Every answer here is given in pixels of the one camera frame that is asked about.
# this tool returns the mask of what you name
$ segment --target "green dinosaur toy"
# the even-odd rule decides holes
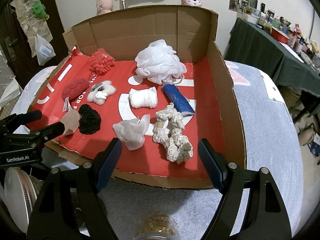
[[[35,2],[35,4],[33,5],[33,13],[37,18],[41,18],[41,19],[49,19],[49,15],[47,15],[45,13],[45,7],[44,5],[38,0]]]

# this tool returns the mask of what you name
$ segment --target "pink bear plush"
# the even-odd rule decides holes
[[[100,14],[112,12],[113,1],[112,0],[97,0],[97,9]]]
[[[190,6],[202,6],[202,1],[201,0],[183,0],[184,5],[190,5]]]

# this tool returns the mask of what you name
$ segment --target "pink pig plush toy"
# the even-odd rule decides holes
[[[97,9],[100,11],[100,14],[111,12],[113,8],[112,0],[97,0]]]
[[[183,0],[184,5],[190,5],[190,6],[202,6],[202,1],[201,0]]]

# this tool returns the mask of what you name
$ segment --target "blue felt roll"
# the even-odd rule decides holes
[[[167,84],[162,87],[163,91],[167,94],[170,101],[174,103],[174,108],[182,114],[183,117],[195,114],[189,102],[180,93],[175,85]]]

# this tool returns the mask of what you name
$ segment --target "black scrunchie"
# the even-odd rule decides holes
[[[101,117],[91,106],[84,104],[79,108],[81,118],[79,120],[79,131],[82,134],[94,134],[100,130]]]

